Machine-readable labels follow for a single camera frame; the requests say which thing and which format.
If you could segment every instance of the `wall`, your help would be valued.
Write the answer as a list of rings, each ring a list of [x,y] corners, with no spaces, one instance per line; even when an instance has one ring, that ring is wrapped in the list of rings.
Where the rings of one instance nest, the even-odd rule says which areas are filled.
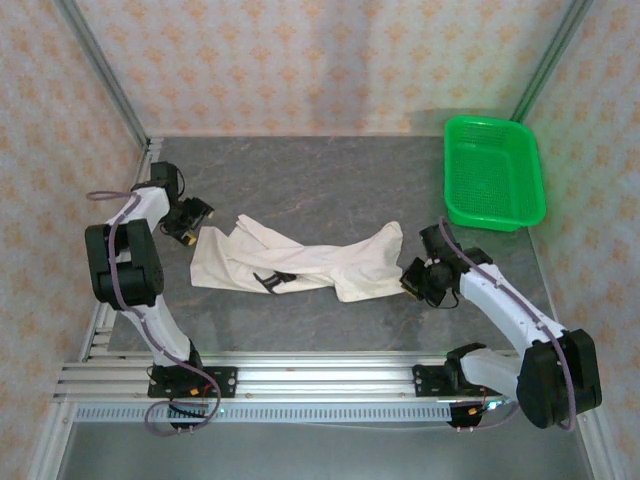
[[[640,471],[638,51],[640,4],[594,2],[527,122],[549,204],[533,230],[542,266],[560,320],[595,337],[629,478]]]
[[[94,305],[84,228],[139,151],[51,0],[0,3],[0,478],[23,478]]]
[[[570,1],[79,3],[152,135],[441,135],[511,115]]]

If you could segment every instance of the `white cloth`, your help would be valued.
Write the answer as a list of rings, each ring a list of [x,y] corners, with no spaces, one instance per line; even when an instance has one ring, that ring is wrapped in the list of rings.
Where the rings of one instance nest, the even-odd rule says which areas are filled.
[[[403,292],[402,270],[396,265],[401,246],[398,222],[347,247],[304,247],[240,215],[229,237],[215,227],[200,230],[191,262],[191,284],[269,293],[254,274],[267,279],[277,271],[293,273],[297,279],[275,286],[275,293],[335,286],[342,302],[384,297]]]

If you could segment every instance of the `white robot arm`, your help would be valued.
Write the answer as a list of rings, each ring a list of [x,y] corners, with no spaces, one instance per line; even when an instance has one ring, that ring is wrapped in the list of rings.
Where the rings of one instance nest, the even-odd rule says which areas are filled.
[[[517,353],[504,356],[477,343],[449,352],[445,370],[454,390],[475,385],[506,395],[540,428],[567,418],[571,424],[576,413],[600,405],[595,346],[586,332],[570,332],[538,310],[482,250],[463,252],[443,219],[420,236],[431,263],[414,260],[400,280],[405,290],[434,307],[447,290],[460,293],[489,317]]]
[[[162,367],[156,372],[157,377],[165,377],[167,372],[185,375],[182,369],[174,369],[176,363],[171,358],[198,369],[202,366],[192,342],[176,325],[162,296],[164,276],[152,238],[152,232],[160,225],[164,233],[183,245],[193,245],[193,231],[213,213],[213,208],[198,198],[181,200],[178,187],[178,169],[167,162],[154,163],[151,179],[133,188],[132,196],[117,215],[85,231],[94,294],[134,324],[153,353],[154,369]],[[117,301],[109,264],[108,237],[118,220],[115,253],[119,290],[125,304],[135,309],[123,309]],[[176,383],[171,378],[167,381]],[[183,390],[173,387],[172,397],[180,393],[176,390]]]

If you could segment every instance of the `gray table surface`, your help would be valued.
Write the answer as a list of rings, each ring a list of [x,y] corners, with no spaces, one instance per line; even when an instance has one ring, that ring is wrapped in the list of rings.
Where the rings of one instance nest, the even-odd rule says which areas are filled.
[[[167,138],[161,161],[176,164],[186,196],[216,213],[205,225],[231,233],[240,214],[303,245],[349,245],[397,220],[398,264],[425,256],[418,232],[446,214],[443,141],[433,137]],[[453,227],[463,247],[478,246],[547,314],[549,301],[526,229],[515,233]],[[201,352],[424,351],[479,341],[510,348],[468,301],[436,310],[411,296],[340,303],[333,289],[263,295],[192,287],[193,248],[154,234],[165,271],[165,299]],[[118,317],[109,348],[145,350]]]

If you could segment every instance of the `green basket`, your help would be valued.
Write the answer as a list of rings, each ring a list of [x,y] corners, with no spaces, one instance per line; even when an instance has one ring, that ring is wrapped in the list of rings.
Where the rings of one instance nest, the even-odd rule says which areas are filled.
[[[458,116],[444,131],[444,199],[451,222],[512,232],[547,207],[533,132],[497,118]]]

